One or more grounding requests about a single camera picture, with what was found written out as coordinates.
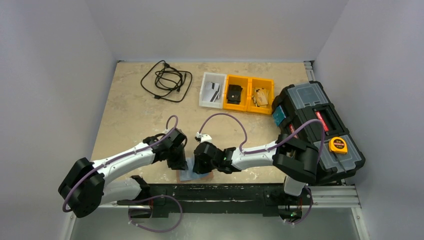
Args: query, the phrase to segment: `yellow storage tray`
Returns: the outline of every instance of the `yellow storage tray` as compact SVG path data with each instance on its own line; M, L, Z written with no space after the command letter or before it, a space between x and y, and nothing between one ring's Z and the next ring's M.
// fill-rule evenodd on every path
M250 78L250 98L247 101L247 111L249 113L257 113L257 114L267 114L270 115L273 113L272 104L274 101L274 80L252 77ZM255 103L252 99L252 95L254 93L255 88L263 88L268 90L268 105L265 107L255 106Z
M240 104L231 104L227 103L227 93L229 85L239 85L242 87L241 90L241 98ZM247 76L237 76L237 75L227 75L226 76L226 84L225 84L225 93L224 93L224 103L222 105L223 109L226 110L234 110L240 112L246 112L248 110L248 103L252 98L250 87L250 78Z

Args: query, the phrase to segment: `beige table surface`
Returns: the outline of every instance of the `beige table surface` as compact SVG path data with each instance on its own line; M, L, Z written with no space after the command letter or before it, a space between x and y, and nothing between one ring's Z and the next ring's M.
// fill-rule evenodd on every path
M242 122L248 136L245 148L268 144L280 133L270 115L199 106L199 91L204 72L273 79L275 95L278 95L285 86L308 81L303 63L169 62L171 67L189 71L193 75L193 82L184 101L173 103L154 99L140 86L141 78L154 64L151 62L117 64L91 160L110 157L134 147L146 137L161 133L171 115L178 116L178 128L188 137L185 147L186 157L192 156L198 145L194 137L204 120L220 112L230 113ZM162 65L158 65L156 71L161 68ZM161 91L153 85L154 79L155 74L152 72L143 84L152 92L160 94ZM187 86L188 82L180 93L171 93L170 98L180 99ZM212 118L202 133L211 135L213 144L220 149L238 147L244 140L241 127L227 116ZM169 169L166 161L140 167L119 179L132 175L141 175L148 183L177 182L177 171ZM284 177L285 174L276 167L263 166L232 174L214 170L212 179L199 179L189 183L282 183Z

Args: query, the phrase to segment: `white wall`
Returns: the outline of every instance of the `white wall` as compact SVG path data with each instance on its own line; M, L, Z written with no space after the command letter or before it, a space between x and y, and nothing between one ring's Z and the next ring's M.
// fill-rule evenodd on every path
M350 0L315 64L367 162L373 240L424 239L424 1Z
M116 61L83 0L0 2L0 239L58 239Z
M309 61L348 0L86 0L118 60Z

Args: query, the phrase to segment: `coiled black cable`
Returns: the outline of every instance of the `coiled black cable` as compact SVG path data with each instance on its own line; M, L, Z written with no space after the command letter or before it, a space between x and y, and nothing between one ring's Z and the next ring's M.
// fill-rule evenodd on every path
M154 85L160 89L160 90L165 90L168 91L167 93L165 93L164 95L158 95L154 92L151 92L150 90L148 90L144 85L143 85L143 80L150 74L150 72L156 68L157 65L159 65L160 63L163 63L163 68L159 71L154 72L154 74L156 75L156 79L154 80ZM166 74L172 74L172 75L176 75L178 76L179 80L178 81L174 81L172 79L166 78L164 77L164 75ZM174 91L177 91L177 93L180 92L181 88L183 87L184 83L186 83L186 78L187 75L190 76L190 83L188 84L187 89L185 90L184 95L182 96L182 98L180 100L172 100L169 98L165 98L166 96L168 96L169 94L171 94ZM164 85L164 83L162 81L166 81L169 83L173 83L174 86L169 87ZM173 102L173 103L180 103L181 101L184 100L184 98L187 95L187 92L189 91L190 86L192 85L192 81L193 81L193 75L191 72L189 71L180 71L177 70L173 67L171 67L165 60L160 60L158 61L144 76L143 78L140 80L140 85L141 87L146 90L148 93L152 94L154 96L155 99L163 99L169 102Z

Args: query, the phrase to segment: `tape measure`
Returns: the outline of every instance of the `tape measure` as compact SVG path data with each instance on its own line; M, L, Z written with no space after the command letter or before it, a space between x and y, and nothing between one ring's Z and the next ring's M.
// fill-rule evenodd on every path
M329 144L329 150L330 152L336 153L336 154L347 154L348 153L348 145L346 144L346 141L338 136L333 137Z

